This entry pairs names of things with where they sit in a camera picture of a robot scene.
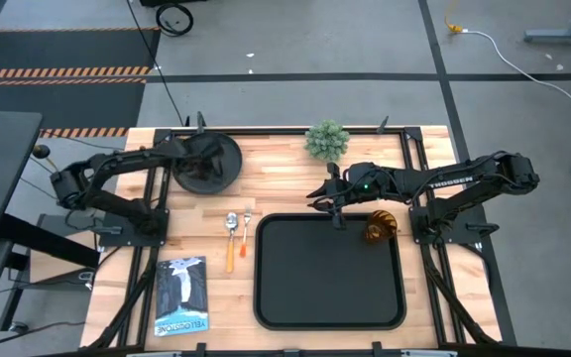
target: wheel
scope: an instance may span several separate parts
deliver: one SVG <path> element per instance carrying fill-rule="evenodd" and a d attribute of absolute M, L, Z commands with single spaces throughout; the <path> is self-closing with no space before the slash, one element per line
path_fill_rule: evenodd
<path fill-rule="evenodd" d="M 156 23 L 166 35 L 182 36 L 193 28 L 193 15 L 185 7 L 169 3 L 156 11 Z"/>
<path fill-rule="evenodd" d="M 8 331 L 10 332 L 15 332 L 16 334 L 24 334 L 26 332 L 28 332 L 29 328 L 28 325 L 23 323 L 23 322 L 16 322 L 13 321 L 10 324 L 10 328 L 8 328 Z"/>

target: wooden table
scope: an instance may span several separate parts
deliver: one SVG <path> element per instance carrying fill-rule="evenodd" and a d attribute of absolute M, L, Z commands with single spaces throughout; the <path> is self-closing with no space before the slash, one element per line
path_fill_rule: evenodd
<path fill-rule="evenodd" d="M 426 157 L 431 168 L 455 163 L 448 130 L 445 126 L 421 128 Z M 155 129 L 131 129 L 127 150 L 151 147 Z M 169 240 L 161 249 L 159 261 L 206 256 L 210 330 L 185 335 L 154 337 L 155 303 L 151 307 L 147 350 L 194 350 L 205 342 L 208 350 L 281 350 L 298 349 L 371 349 L 373 341 L 383 348 L 435 347 L 437 342 L 428 300 L 426 279 L 419 248 L 412 242 L 407 207 L 401 203 L 376 201 L 356 204 L 346 212 L 371 212 L 386 209 L 399 222 L 399 245 L 402 276 L 406 294 L 406 319 L 391 331 L 270 331 L 253 315 L 253 275 L 255 228 L 261 218 L 276 212 L 311 212 L 305 196 L 327 179 L 325 165 L 311 159 L 303 149 L 304 136 L 263 135 L 236 136 L 244 166 L 239 178 L 222 194 L 197 196 L 171 181 L 167 207 L 171 210 Z M 411 157 L 417 164 L 415 147 Z M 403 168 L 400 140 L 393 135 L 353 135 L 347 154 L 338 163 L 342 170 L 363 161 L 379 166 Z M 142 197 L 146 172 L 122 175 L 116 193 Z M 459 187 L 436 192 L 448 196 Z M 249 254 L 235 257 L 235 271 L 225 272 L 228 231 L 224 218 L 229 211 L 243 214 L 252 206 L 253 217 L 248 230 Z M 241 236 L 243 229 L 237 230 Z M 240 247 L 236 242 L 236 251 Z M 123 303 L 133 248 L 123 248 L 111 257 L 98 273 L 92 293 L 81 345 L 95 340 Z M 458 298 L 484 330 L 500 339 L 491 294 L 482 261 L 458 246 L 448 247 L 448 256 Z M 453 330 L 446 301 L 440 296 L 449 341 Z M 128 344 L 135 343 L 140 307 L 132 314 Z"/>

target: spoon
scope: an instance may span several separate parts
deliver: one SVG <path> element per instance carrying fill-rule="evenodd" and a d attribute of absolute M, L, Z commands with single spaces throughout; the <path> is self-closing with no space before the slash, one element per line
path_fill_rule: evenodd
<path fill-rule="evenodd" d="M 235 234 L 235 230 L 237 230 L 237 214 L 230 212 L 226 216 L 226 228 L 230 231 L 230 237 L 228 238 L 228 252 L 226 254 L 226 273 L 233 273 L 233 252 L 234 249 L 234 240 L 233 236 Z"/>

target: gray floor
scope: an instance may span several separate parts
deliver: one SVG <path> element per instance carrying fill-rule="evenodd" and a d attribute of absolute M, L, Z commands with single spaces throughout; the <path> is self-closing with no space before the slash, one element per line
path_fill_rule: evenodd
<path fill-rule="evenodd" d="M 512 72 L 488 40 L 447 34 L 447 0 L 428 3 L 449 72 Z M 134 6 L 141 25 L 153 25 L 153 12 Z M 435 71 L 413 0 L 210 0 L 187 6 L 195 28 L 183 38 L 162 38 L 158 60 L 165 74 Z M 521 40 L 525 29 L 567 27 L 571 1 L 461 0 L 452 21 L 493 36 L 504 55 L 527 71 L 553 73 L 561 64 L 571 72 L 571 46 Z M 132 26 L 124 2 L 114 0 L 8 0 L 0 16 L 0 29 Z M 557 84 L 571 92 L 571 82 Z M 452 88 L 471 156 L 519 151 L 541 175 L 532 194 L 486 205 L 489 220 L 502 227 L 494 242 L 517 342 L 571 349 L 571 102 L 529 82 L 454 82 Z M 211 126 L 313 124 L 326 118 L 377 124 L 387 115 L 390 124 L 448 124 L 437 82 L 174 83 L 170 89 L 182 114 L 200 110 Z M 160 84 L 147 84 L 139 125 L 177 125 Z M 119 146 L 118 141 L 94 142 Z M 61 166 L 95 152 L 62 139 L 50 145 Z M 45 171 L 32 163 L 24 178 L 49 188 Z M 9 211 L 29 221 L 59 212 L 24 183 Z M 87 299 L 85 293 L 32 292 L 24 296 L 18 319 L 33 326 L 83 320 Z M 59 308 L 64 304 L 71 308 Z M 48 330 L 1 345 L 0 355 L 72 350 L 80 330 Z"/>

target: book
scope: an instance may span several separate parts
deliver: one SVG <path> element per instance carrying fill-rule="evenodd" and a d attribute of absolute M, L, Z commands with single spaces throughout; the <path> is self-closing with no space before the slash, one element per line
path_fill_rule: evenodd
<path fill-rule="evenodd" d="M 154 335 L 208 330 L 206 257 L 159 262 Z"/>

